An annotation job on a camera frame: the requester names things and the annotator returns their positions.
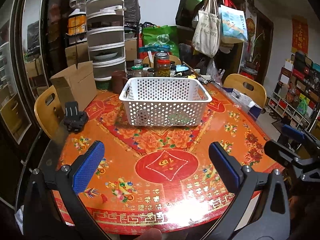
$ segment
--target round table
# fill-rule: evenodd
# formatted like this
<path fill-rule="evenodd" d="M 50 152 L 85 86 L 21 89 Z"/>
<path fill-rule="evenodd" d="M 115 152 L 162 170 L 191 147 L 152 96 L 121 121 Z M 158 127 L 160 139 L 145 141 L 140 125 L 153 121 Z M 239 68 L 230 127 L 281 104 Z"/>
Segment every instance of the round table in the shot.
<path fill-rule="evenodd" d="M 105 155 L 87 189 L 79 194 L 103 230 L 141 234 L 149 227 L 162 232 L 194 227 L 221 216 L 232 201 L 208 156 L 218 141 L 228 154 L 255 171 L 279 165 L 264 154 L 268 137 L 227 94 L 212 84 L 212 96 L 196 127 L 133 127 L 119 95 L 99 90 L 86 108 L 83 131 L 68 134 L 61 124 L 40 163 L 46 181 L 72 164 L 99 140 Z M 56 203 L 72 223 L 58 192 Z"/>

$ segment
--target doorway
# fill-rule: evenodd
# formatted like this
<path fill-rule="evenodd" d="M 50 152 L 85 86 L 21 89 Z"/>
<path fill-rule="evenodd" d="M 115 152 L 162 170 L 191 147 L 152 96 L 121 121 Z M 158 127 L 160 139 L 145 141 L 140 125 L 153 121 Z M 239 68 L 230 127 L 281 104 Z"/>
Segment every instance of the doorway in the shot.
<path fill-rule="evenodd" d="M 255 81 L 263 85 L 267 74 L 272 49 L 273 22 L 258 10 L 256 37 L 258 37 L 260 34 L 262 35 L 256 42 L 256 46 L 253 51 L 252 62 L 254 64 L 257 62 L 256 70 L 258 71 L 258 74 L 255 78 Z"/>

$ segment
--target blue gripper pad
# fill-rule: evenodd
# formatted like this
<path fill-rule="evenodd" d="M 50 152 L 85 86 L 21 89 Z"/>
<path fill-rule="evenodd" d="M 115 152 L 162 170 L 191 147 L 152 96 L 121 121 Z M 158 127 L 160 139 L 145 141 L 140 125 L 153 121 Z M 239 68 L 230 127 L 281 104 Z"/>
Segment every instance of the blue gripper pad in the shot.
<path fill-rule="evenodd" d="M 75 174 L 73 175 L 72 183 L 72 189 L 76 193 L 76 195 L 78 195 L 80 192 L 85 191 L 103 156 L 103 143 L 100 141 L 95 141 L 89 147 L 87 152 L 84 155 L 79 156 L 71 165 L 71 169 L 74 168 L 73 165 L 75 165 L 75 168 L 77 169 Z"/>
<path fill-rule="evenodd" d="M 297 141 L 298 143 L 303 144 L 305 142 L 304 134 L 297 129 L 291 127 L 290 125 L 285 124 L 281 128 L 281 133 L 289 138 Z"/>
<path fill-rule="evenodd" d="M 240 163 L 229 156 L 218 142 L 210 144 L 209 157 L 227 190 L 236 193 L 243 181 Z"/>

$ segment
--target white fan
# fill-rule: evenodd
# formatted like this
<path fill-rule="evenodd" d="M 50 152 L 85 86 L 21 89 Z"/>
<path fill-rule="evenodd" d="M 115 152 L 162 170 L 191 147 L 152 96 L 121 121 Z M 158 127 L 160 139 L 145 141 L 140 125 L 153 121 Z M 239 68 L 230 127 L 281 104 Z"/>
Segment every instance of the white fan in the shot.
<path fill-rule="evenodd" d="M 70 7 L 75 8 L 75 10 L 69 15 L 69 17 L 85 14 L 85 4 L 89 0 L 70 0 Z"/>

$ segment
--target finger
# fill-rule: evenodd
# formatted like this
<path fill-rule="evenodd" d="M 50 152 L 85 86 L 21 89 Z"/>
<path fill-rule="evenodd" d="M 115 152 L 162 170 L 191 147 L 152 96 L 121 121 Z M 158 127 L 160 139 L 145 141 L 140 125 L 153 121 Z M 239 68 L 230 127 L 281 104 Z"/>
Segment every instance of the finger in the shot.
<path fill-rule="evenodd" d="M 150 228 L 135 240 L 161 240 L 162 233 L 159 229 Z"/>

